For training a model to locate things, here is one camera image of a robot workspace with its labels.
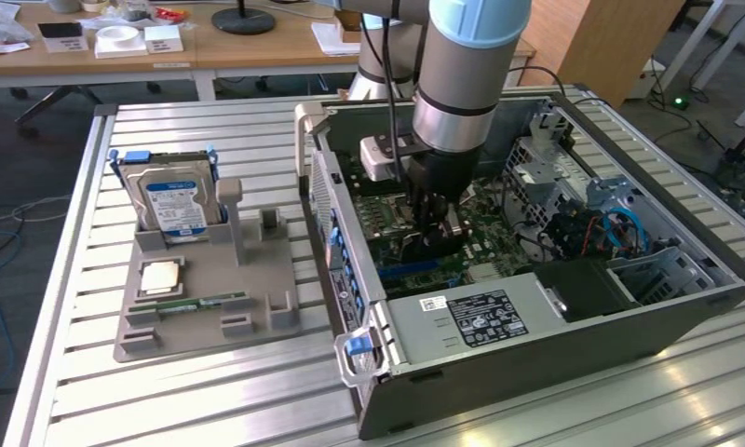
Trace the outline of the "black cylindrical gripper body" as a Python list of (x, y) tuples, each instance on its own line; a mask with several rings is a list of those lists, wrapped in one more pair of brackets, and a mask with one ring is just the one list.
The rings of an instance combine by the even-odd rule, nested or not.
[(412, 207), (422, 207), (426, 198), (432, 200), (435, 197), (459, 207), (462, 194), (475, 177), (479, 160), (479, 149), (460, 153), (430, 150), (412, 155), (408, 167)]

